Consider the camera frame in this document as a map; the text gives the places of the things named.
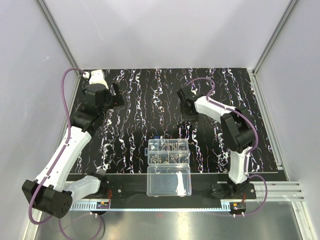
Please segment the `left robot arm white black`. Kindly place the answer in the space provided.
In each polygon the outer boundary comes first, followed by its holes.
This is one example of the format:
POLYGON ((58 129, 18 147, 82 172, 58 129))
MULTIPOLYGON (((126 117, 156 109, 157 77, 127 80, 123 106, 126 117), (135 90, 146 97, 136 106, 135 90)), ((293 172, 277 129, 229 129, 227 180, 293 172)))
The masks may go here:
POLYGON ((35 180, 26 180, 22 185, 30 214, 36 209, 61 219, 78 200, 106 194, 106 177, 99 173, 86 175, 71 184, 66 181, 81 152, 103 125, 105 113, 125 104, 119 85, 114 82, 112 88, 114 93, 106 84, 91 83, 83 89, 84 101, 71 115, 63 141, 35 180))

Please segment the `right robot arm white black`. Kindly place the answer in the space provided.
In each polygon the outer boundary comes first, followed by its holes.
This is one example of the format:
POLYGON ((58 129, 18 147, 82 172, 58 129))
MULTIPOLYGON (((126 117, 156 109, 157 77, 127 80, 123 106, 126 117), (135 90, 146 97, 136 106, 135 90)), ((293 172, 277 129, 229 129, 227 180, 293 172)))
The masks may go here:
POLYGON ((225 105, 209 96, 194 94, 189 87, 177 91, 182 118, 191 123, 205 115, 221 125, 224 145, 230 150, 230 169, 226 191, 236 195, 249 184, 250 153, 258 145, 258 133, 249 111, 242 107, 225 105))

